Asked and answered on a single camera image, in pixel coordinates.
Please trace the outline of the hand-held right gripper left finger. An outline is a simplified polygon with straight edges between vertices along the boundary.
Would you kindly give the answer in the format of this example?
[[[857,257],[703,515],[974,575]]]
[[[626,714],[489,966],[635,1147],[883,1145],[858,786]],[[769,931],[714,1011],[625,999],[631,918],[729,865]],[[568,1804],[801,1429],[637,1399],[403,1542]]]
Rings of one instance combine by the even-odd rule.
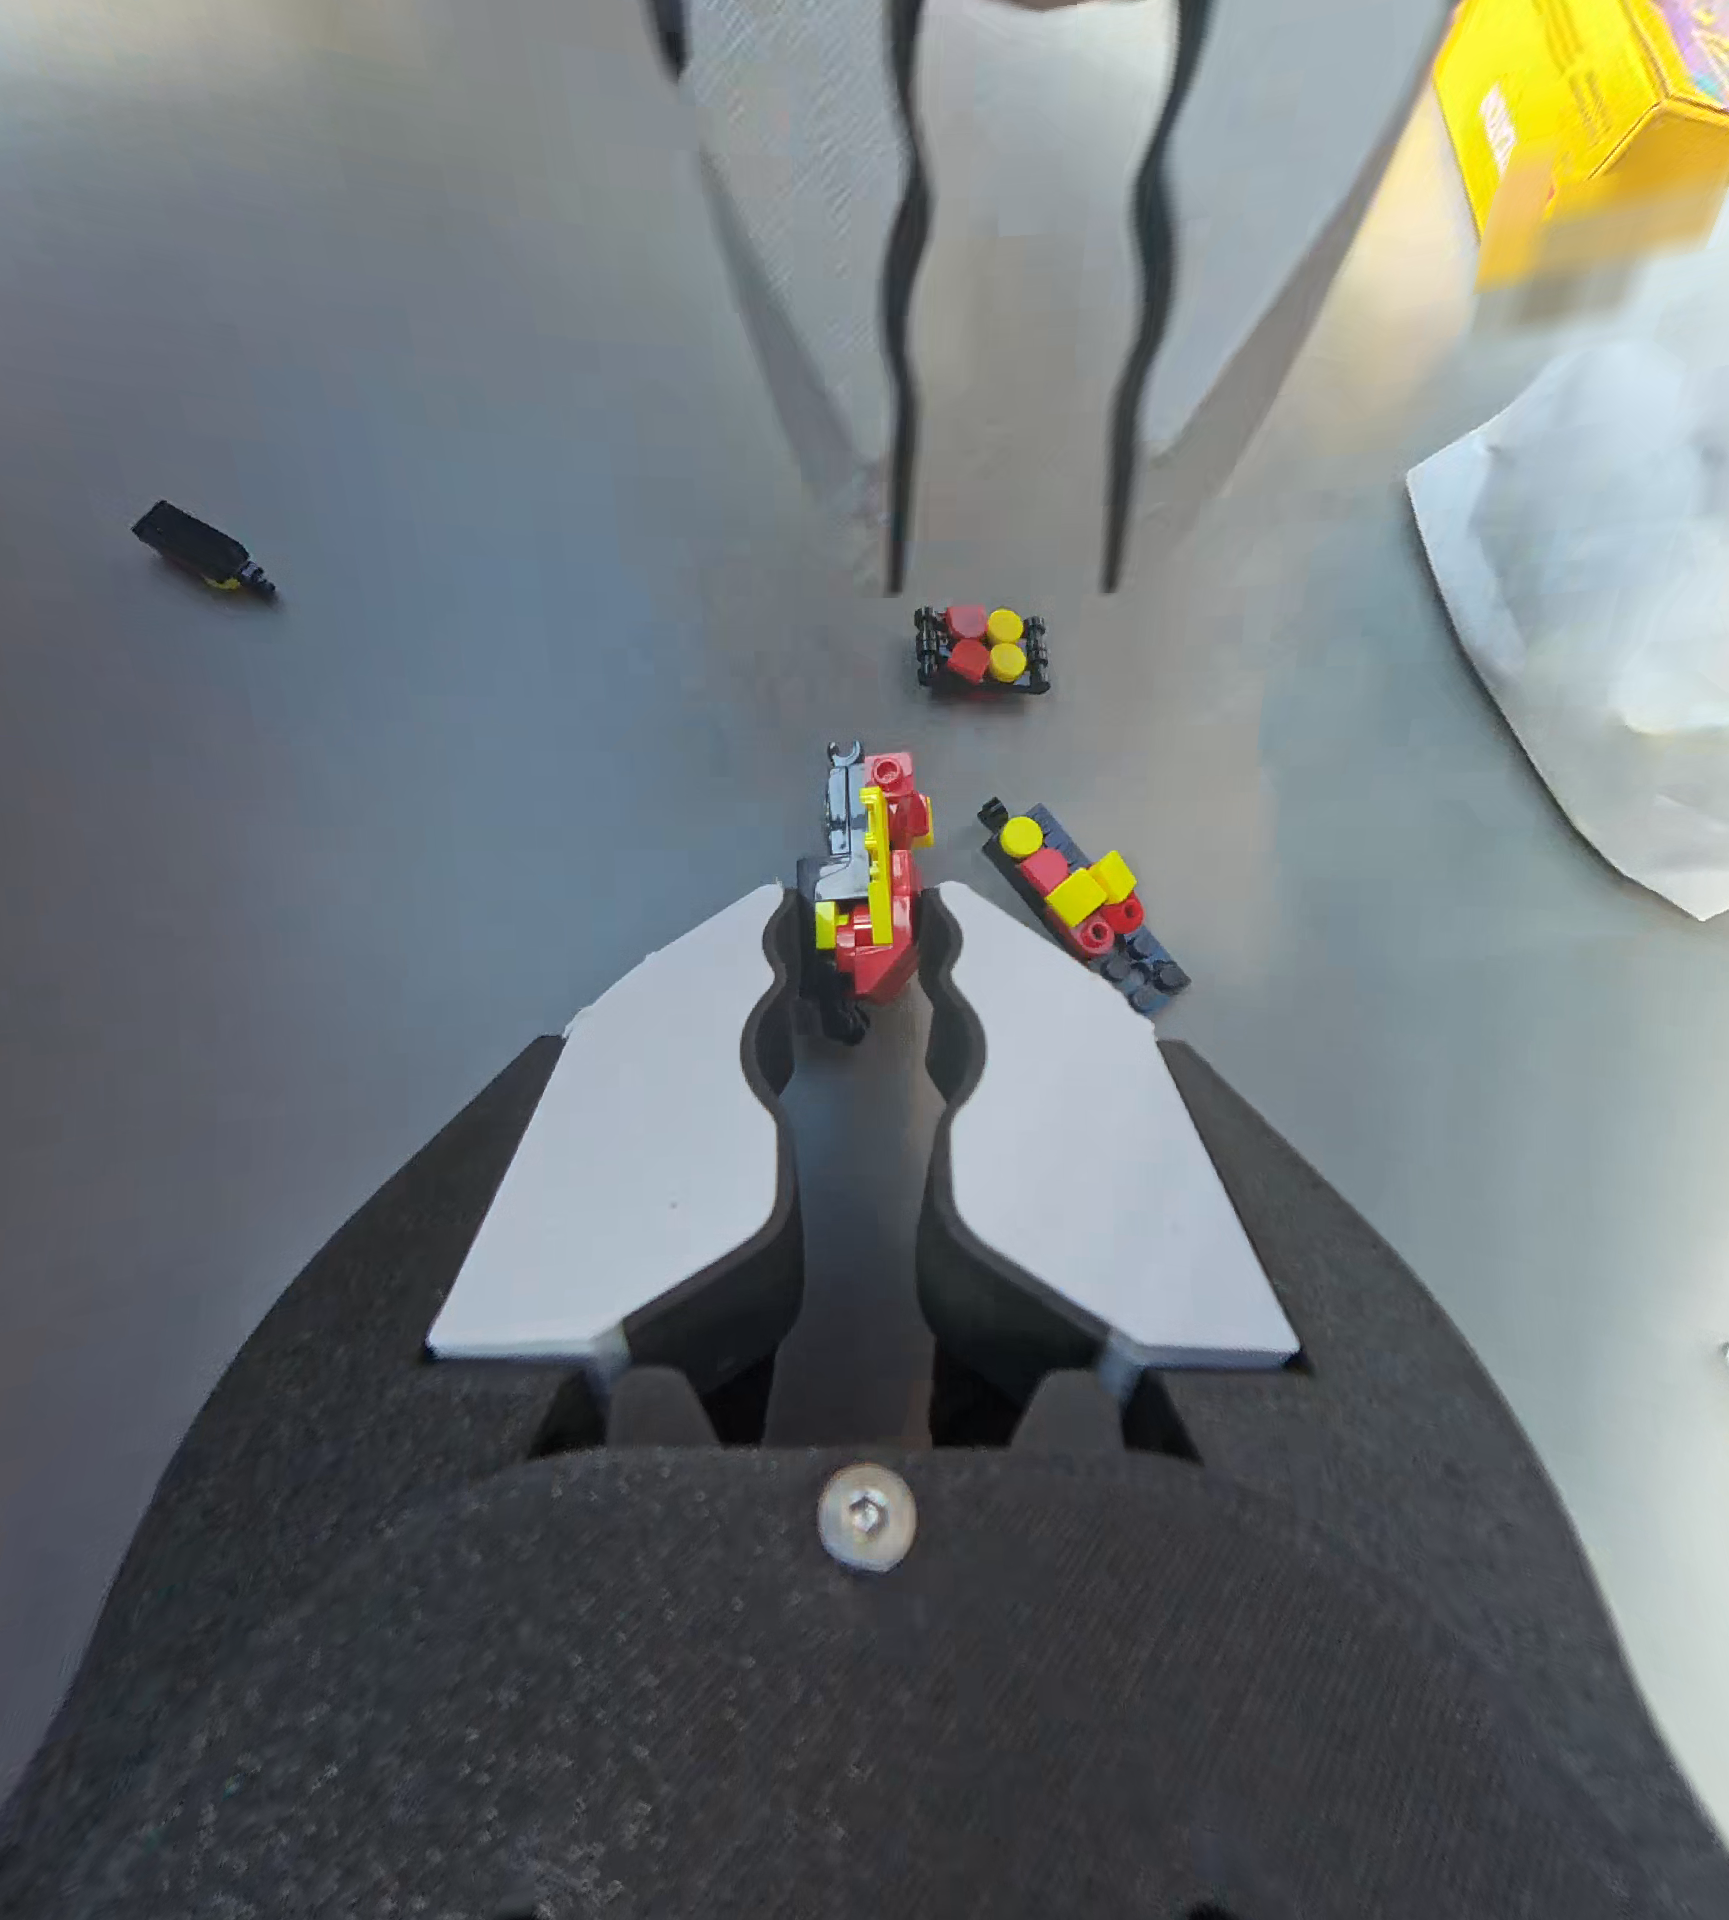
[[[781,1126],[794,909],[747,892],[568,1023],[434,1361],[747,1372],[777,1354],[803,1303]]]

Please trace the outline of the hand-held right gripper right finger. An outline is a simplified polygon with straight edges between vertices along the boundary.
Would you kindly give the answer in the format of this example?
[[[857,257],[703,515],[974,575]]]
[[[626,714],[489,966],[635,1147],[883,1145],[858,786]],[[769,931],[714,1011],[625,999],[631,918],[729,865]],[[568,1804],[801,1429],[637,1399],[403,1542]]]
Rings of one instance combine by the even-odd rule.
[[[963,882],[925,901],[921,980],[943,1115],[917,1284],[939,1349],[984,1381],[1294,1361],[1150,1025]]]

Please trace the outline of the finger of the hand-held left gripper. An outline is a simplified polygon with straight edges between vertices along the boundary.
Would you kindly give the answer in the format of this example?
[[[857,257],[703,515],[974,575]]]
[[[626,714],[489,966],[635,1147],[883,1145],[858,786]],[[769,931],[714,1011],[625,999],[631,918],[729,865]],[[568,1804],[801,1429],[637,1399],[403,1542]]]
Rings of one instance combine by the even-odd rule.
[[[1137,293],[1106,428],[1098,586],[1140,519],[1195,519],[1269,413],[1396,149],[1453,6],[1168,5],[1126,201]]]
[[[904,589],[931,229],[919,3],[688,3],[676,81],[781,435],[861,576]]]

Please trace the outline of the long black studded lego strip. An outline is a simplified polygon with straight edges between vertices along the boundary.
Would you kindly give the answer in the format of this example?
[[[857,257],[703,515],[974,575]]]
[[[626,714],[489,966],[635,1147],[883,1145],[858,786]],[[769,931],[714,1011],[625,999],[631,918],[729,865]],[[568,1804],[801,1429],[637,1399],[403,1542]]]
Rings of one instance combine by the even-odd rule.
[[[1032,922],[1132,1013],[1157,1021],[1189,975],[1152,933],[1138,878],[1121,853],[1090,858],[1042,804],[976,810],[980,851]]]

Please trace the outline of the black red yellow lego build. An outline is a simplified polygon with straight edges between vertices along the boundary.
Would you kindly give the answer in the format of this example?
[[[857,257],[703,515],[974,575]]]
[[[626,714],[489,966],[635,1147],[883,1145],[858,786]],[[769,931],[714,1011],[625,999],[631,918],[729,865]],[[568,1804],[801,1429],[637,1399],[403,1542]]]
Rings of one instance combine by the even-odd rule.
[[[857,1047],[919,968],[932,802],[902,751],[831,742],[825,851],[797,866],[794,978],[826,1043]]]

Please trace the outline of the black red yellow brick plate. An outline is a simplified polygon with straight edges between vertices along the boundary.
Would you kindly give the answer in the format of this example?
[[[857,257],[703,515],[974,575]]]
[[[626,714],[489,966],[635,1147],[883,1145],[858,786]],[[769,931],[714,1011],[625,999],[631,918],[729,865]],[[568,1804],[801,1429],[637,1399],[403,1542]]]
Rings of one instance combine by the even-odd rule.
[[[1037,700],[1050,693],[1049,625],[1010,606],[917,606],[913,651],[921,693],[957,705]]]

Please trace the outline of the torn printed white paper bag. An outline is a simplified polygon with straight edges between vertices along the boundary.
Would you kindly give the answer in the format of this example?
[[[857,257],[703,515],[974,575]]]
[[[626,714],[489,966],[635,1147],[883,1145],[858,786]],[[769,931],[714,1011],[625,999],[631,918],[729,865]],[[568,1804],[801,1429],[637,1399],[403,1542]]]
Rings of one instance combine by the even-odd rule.
[[[1729,914],[1729,201],[1404,492],[1568,825],[1695,922]]]

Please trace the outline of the colourful cardboard lego box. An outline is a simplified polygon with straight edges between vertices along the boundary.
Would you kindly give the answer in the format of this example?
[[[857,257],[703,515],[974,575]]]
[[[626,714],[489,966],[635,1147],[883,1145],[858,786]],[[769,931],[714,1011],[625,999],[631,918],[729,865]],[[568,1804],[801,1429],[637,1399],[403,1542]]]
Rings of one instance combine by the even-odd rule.
[[[1462,3],[1433,85],[1480,293],[1693,250],[1729,198],[1729,3]]]

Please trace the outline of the black yellow lego slope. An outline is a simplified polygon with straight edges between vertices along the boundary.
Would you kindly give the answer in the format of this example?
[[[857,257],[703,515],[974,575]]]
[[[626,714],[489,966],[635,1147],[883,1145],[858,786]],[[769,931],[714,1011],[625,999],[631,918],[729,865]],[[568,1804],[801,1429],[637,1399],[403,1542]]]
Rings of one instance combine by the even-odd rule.
[[[215,600],[261,610],[281,604],[279,586],[241,540],[168,499],[147,507],[130,534],[158,565]]]

